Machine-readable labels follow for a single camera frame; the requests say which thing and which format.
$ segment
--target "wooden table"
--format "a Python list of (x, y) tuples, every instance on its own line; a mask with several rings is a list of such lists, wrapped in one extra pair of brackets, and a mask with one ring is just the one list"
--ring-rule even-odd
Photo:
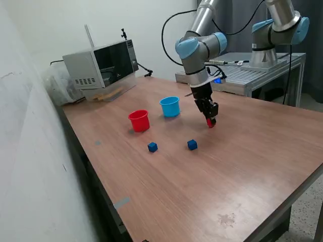
[[(260, 241), (323, 172), (323, 113), (216, 92), (209, 129), (189, 86), (137, 81), (113, 102), (64, 108), (133, 241)], [(159, 100), (173, 95), (181, 114), (166, 119)], [(128, 120), (137, 109), (151, 124), (140, 134)]]

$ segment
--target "black cable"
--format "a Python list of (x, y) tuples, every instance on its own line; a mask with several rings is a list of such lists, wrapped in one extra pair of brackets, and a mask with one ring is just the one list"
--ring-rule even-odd
[(232, 33), (232, 34), (229, 34), (229, 33), (226, 33), (224, 31), (222, 31), (218, 25), (216, 24), (216, 22), (212, 19), (212, 22), (214, 23), (214, 25), (218, 28), (218, 30), (226, 35), (235, 35), (235, 34), (239, 34), (240, 32), (242, 32), (245, 28), (247, 28), (247, 26), (250, 24), (250, 22), (252, 21), (253, 17), (256, 15), (257, 13), (257, 10), (259, 9), (260, 5), (264, 2), (264, 0), (261, 0), (260, 3), (258, 4), (256, 10), (253, 12), (251, 18), (249, 19), (248, 23), (242, 28), (240, 29), (239, 31), (235, 32), (235, 33)]
[(205, 64), (205, 66), (207, 66), (207, 67), (215, 67), (215, 68), (217, 68), (217, 69), (221, 72), (221, 74), (222, 74), (221, 79), (225, 79), (225, 78), (227, 78), (227, 76), (226, 76), (226, 74), (224, 73), (224, 71), (223, 71), (220, 67), (218, 67), (217, 65), (214, 65), (214, 64)]
[(151, 77), (151, 74), (153, 73), (153, 71), (152, 71), (152, 70), (147, 69), (146, 67), (142, 66), (142, 65), (141, 65), (141, 64), (139, 64), (138, 62), (137, 62), (137, 64), (138, 64), (141, 68), (143, 68), (145, 71), (147, 71), (147, 72), (148, 72), (148, 74), (146, 74), (146, 75), (145, 75), (145, 77)]
[(53, 64), (53, 63), (56, 63), (56, 62), (63, 62), (64, 60), (55, 60), (55, 61), (53, 61), (53, 62), (51, 62), (50, 63), (50, 66), (51, 66), (51, 64)]
[(292, 70), (292, 53), (293, 53), (293, 49), (292, 49), (292, 45), (290, 45), (290, 49), (289, 49), (289, 71), (288, 71), (288, 77), (287, 77), (287, 84), (285, 87), (285, 94), (284, 94), (284, 101), (283, 101), (283, 105), (285, 104), (285, 99), (286, 99), (286, 94), (288, 91), (288, 86), (289, 86), (289, 79), (291, 78), (291, 70)]
[(167, 53), (167, 51), (166, 51), (165, 44), (164, 44), (164, 30), (165, 30), (165, 26), (166, 26), (166, 24), (168, 23), (168, 21), (169, 21), (170, 19), (172, 19), (173, 17), (175, 17), (175, 16), (177, 16), (177, 15), (180, 15), (180, 14), (188, 14), (188, 13), (196, 12), (196, 11), (197, 11), (197, 9), (194, 9), (194, 10), (190, 10), (190, 11), (185, 11), (185, 12), (176, 13), (176, 14), (174, 14), (174, 15), (170, 16), (170, 17), (165, 21), (165, 23), (164, 23), (164, 25), (163, 25), (163, 28), (161, 29), (161, 42), (162, 42), (162, 46), (163, 46), (164, 52), (165, 52), (165, 54), (167, 55), (167, 57), (168, 57), (172, 62), (174, 62), (175, 64), (177, 64), (177, 65), (179, 65), (179, 66), (183, 66), (183, 64), (178, 63), (177, 61), (173, 60), (173, 59), (168, 55), (168, 53)]

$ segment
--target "table leg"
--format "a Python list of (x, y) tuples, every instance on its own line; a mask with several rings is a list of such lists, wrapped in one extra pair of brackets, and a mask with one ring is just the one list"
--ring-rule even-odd
[(289, 230), (289, 223), (291, 219), (292, 207), (290, 207), (282, 217), (277, 221), (274, 229), (266, 235), (260, 242), (274, 242), (277, 241), (286, 231)]
[(323, 242), (323, 203), (318, 218), (314, 242)]
[(304, 69), (305, 69), (305, 63), (302, 63), (299, 67), (298, 80), (297, 80), (297, 85), (296, 85), (296, 90), (295, 90), (295, 97), (296, 97), (295, 106), (296, 107), (299, 107), (301, 104)]

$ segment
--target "power cord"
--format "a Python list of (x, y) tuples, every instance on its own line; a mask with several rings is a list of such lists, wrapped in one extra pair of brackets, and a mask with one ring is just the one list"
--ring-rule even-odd
[(53, 61), (53, 62), (50, 63), (50, 66), (51, 66), (51, 64), (57, 63), (57, 62), (63, 62), (63, 60), (62, 59), (61, 60), (55, 60), (55, 61)]
[(222, 33), (224, 33), (224, 34), (226, 34), (226, 35), (236, 35), (236, 34), (239, 34), (239, 33), (240, 33), (240, 32), (242, 32), (245, 28), (247, 28), (247, 26), (248, 26), (248, 25), (250, 24), (250, 22), (252, 21), (253, 17), (256, 15), (257, 10), (259, 9), (260, 5), (261, 5), (264, 1), (265, 1), (265, 0), (261, 0), (261, 1), (260, 1), (260, 3), (258, 4), (258, 6), (257, 6), (256, 10), (253, 12), (253, 14), (252, 14), (251, 18), (249, 19), (248, 23), (246, 23), (246, 25), (245, 25), (242, 29), (240, 29), (239, 31), (237, 31), (237, 32), (235, 32), (235, 33), (232, 33), (232, 34), (226, 33), (226, 32), (222, 31), (222, 30), (218, 27), (218, 25), (216, 24), (216, 22), (215, 22), (213, 19), (212, 19), (212, 22), (214, 23), (214, 25), (217, 27), (217, 29), (218, 29), (220, 32), (222, 32)]
[(164, 44), (164, 30), (165, 30), (165, 26), (166, 24), (168, 23), (169, 20), (171, 20), (173, 17), (177, 16), (177, 15), (180, 15), (180, 14), (188, 14), (188, 13), (191, 13), (191, 12), (196, 12), (197, 9), (193, 9), (193, 10), (190, 10), (190, 11), (184, 11), (184, 12), (179, 12), (179, 13), (176, 13), (174, 15), (171, 15), (165, 22), (164, 22), (164, 25), (163, 25), (163, 28), (161, 29), (161, 42), (162, 42), (162, 46), (163, 46), (163, 49), (164, 49), (164, 52), (165, 54), (167, 55), (168, 59), (170, 59), (172, 62), (174, 62), (175, 64), (179, 65), (179, 66), (183, 66), (183, 64), (181, 63), (178, 63), (177, 61), (173, 60), (170, 55), (167, 53), (166, 51), (166, 48), (165, 48), (165, 44)]
[(288, 71), (288, 77), (287, 77), (287, 84), (285, 87), (285, 94), (284, 94), (284, 101), (283, 101), (283, 105), (285, 105), (285, 99), (286, 99), (286, 94), (288, 91), (288, 86), (289, 86), (289, 80), (291, 78), (291, 70), (292, 70), (292, 53), (293, 53), (293, 49), (292, 49), (292, 45), (290, 45), (290, 49), (289, 49), (289, 71)]

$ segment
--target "metal frame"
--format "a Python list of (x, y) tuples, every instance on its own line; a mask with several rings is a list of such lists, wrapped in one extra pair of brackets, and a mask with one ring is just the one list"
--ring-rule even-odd
[[(215, 59), (210, 60), (210, 63), (217, 64), (221, 66), (223, 71), (226, 73), (227, 80), (225, 84), (216, 84), (212, 83), (212, 88), (216, 91), (224, 91), (229, 93), (234, 93), (242, 96), (251, 97), (252, 92), (265, 84), (277, 79), (278, 77), (288, 73), (289, 71), (289, 54), (288, 53), (278, 53), (279, 59), (285, 59), (286, 63), (272, 71), (257, 72), (257, 71), (244, 71), (241, 69), (242, 66), (238, 65), (224, 65), (221, 66), (217, 61), (238, 61), (238, 60), (250, 60), (251, 53), (227, 53), (222, 56), (219, 56)], [(296, 82), (291, 82), (293, 89), (289, 89), (290, 93), (290, 104), (293, 106), (300, 106), (302, 85), (303, 85), (303, 76), (304, 76), (304, 67), (306, 61), (305, 53), (293, 53), (292, 54), (292, 65), (291, 70), (294, 70), (299, 67), (298, 76)], [(185, 79), (185, 73), (180, 72), (175, 74), (176, 81), (180, 83), (188, 83)]]

